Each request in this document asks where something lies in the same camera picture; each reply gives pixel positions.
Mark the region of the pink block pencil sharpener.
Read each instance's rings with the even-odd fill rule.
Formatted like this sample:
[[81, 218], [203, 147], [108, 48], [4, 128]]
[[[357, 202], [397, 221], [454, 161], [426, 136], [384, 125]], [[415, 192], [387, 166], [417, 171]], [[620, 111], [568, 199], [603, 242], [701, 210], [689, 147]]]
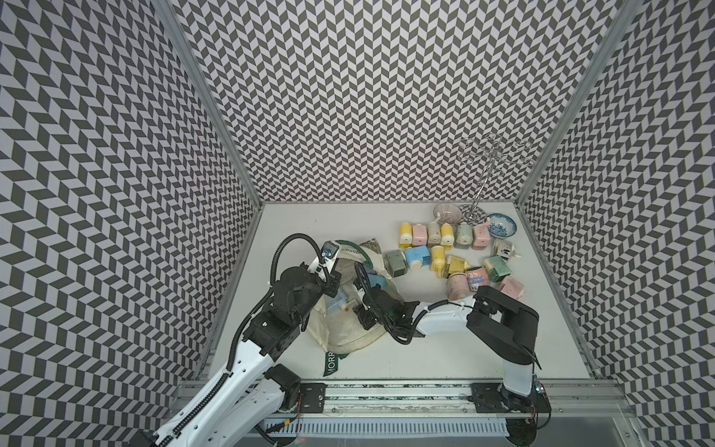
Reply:
[[487, 223], [475, 225], [472, 227], [472, 230], [473, 240], [471, 244], [471, 249], [475, 251], [482, 251], [488, 249], [492, 240], [491, 233], [489, 231], [489, 225], [487, 225]]

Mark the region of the pink rounded pencil sharpener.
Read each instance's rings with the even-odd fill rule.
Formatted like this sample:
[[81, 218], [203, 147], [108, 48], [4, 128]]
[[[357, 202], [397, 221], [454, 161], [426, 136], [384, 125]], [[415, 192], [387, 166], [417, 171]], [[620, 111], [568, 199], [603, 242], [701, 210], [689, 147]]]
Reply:
[[428, 245], [428, 227], [422, 223], [417, 223], [411, 227], [411, 233], [413, 234], [413, 241], [411, 245], [413, 247], [422, 247]]

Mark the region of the small pink sharpener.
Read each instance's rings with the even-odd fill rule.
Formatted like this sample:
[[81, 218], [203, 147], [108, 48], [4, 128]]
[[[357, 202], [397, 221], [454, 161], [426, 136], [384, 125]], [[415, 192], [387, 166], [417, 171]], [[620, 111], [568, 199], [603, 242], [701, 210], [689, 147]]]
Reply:
[[507, 276], [501, 281], [499, 291], [515, 300], [522, 300], [525, 296], [524, 285], [511, 276]]

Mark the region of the white cartoon pencil sharpener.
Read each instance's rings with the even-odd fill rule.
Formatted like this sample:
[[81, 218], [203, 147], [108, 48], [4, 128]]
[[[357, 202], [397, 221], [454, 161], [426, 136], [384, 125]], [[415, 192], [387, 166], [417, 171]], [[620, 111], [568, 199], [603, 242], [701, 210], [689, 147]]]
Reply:
[[441, 245], [441, 225], [438, 220], [428, 223], [428, 247]]

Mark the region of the yellow round pencil sharpener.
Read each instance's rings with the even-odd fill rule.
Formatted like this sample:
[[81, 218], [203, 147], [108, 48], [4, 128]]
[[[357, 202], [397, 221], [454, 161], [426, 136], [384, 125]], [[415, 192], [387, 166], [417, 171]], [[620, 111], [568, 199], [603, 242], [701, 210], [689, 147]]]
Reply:
[[441, 225], [441, 246], [445, 251], [450, 251], [454, 247], [454, 242], [454, 227], [450, 223], [443, 223]]

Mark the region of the blue round pencil sharpener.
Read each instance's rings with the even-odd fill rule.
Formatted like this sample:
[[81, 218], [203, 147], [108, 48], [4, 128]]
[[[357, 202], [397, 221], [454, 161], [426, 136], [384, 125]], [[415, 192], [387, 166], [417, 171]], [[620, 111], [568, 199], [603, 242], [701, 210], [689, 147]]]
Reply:
[[426, 246], [411, 247], [404, 251], [404, 256], [408, 268], [417, 270], [423, 267], [430, 267], [431, 253]]

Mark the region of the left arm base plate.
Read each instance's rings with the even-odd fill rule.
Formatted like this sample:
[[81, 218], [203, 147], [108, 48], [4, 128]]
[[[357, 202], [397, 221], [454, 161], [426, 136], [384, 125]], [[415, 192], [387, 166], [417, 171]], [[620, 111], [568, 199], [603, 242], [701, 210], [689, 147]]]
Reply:
[[327, 384], [320, 382], [301, 383], [292, 398], [292, 413], [317, 415], [323, 413], [326, 403]]

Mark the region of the green block pencil sharpener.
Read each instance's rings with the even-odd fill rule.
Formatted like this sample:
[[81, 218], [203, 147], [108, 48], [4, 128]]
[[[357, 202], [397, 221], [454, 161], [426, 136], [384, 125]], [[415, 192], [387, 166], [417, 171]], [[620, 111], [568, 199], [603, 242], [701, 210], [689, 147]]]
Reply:
[[500, 256], [486, 258], [482, 263], [482, 267], [492, 283], [499, 283], [512, 273], [508, 263]]

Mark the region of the mint green pencil sharpener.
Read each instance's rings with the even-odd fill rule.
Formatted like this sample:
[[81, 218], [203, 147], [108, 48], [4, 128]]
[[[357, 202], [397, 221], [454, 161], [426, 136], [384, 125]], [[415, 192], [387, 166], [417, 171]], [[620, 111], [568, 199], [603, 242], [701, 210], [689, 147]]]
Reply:
[[460, 250], [469, 250], [474, 240], [473, 227], [466, 222], [456, 227], [454, 247]]

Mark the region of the cream canvas tote bag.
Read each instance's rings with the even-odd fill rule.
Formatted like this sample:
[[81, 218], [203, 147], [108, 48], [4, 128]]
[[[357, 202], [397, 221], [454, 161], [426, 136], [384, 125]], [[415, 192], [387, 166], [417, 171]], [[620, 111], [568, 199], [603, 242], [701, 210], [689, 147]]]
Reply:
[[343, 291], [351, 300], [351, 309], [340, 315], [328, 316], [326, 313], [326, 298], [324, 295], [314, 306], [309, 317], [307, 331], [325, 351], [323, 375], [331, 376], [338, 372], [339, 361], [349, 354], [366, 348], [385, 334], [385, 329], [377, 325], [373, 329], [364, 330], [357, 317], [357, 307], [360, 305], [359, 295], [353, 288], [357, 279], [355, 264], [366, 264], [366, 272], [377, 274], [387, 279], [386, 292], [402, 301], [394, 284], [394, 279], [385, 269], [383, 251], [377, 240], [372, 238], [362, 243], [347, 240], [337, 242], [341, 246], [334, 269], [341, 273], [338, 292]]

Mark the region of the pink jar shaped sharpener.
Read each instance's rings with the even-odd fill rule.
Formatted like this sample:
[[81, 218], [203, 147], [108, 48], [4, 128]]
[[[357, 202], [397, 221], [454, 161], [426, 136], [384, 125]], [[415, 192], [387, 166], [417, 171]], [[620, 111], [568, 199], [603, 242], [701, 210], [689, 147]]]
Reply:
[[447, 281], [447, 294], [450, 301], [459, 301], [470, 296], [471, 290], [465, 273], [453, 273]]

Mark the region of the pale blue block sharpener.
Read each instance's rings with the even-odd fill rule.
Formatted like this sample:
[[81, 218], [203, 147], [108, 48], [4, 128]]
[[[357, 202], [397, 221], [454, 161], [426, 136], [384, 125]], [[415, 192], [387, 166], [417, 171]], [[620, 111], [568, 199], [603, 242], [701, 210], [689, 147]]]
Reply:
[[351, 309], [351, 298], [343, 291], [338, 292], [335, 297], [326, 298], [326, 313], [328, 316], [340, 315]]

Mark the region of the yellow block pencil sharpener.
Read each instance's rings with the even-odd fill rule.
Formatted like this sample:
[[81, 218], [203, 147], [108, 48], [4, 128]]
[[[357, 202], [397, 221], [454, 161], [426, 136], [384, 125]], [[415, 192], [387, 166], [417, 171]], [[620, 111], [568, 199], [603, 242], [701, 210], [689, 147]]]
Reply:
[[400, 235], [398, 236], [398, 247], [402, 250], [413, 246], [413, 226], [408, 222], [400, 225]]

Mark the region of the small yellow black sharpener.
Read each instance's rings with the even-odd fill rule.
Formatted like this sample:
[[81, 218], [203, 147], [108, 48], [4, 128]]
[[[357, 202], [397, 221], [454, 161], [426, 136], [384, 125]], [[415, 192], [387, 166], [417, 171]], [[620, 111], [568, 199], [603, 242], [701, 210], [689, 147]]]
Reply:
[[471, 268], [471, 264], [460, 256], [448, 255], [445, 260], [442, 275], [448, 279], [451, 275], [465, 273]]

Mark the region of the white grey pencil sharpener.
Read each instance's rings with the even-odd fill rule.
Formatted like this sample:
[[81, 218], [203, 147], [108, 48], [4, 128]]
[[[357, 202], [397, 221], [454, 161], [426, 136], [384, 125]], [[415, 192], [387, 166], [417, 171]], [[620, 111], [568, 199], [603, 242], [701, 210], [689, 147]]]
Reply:
[[516, 246], [510, 240], [499, 240], [499, 238], [493, 242], [492, 255], [505, 262], [521, 257]]

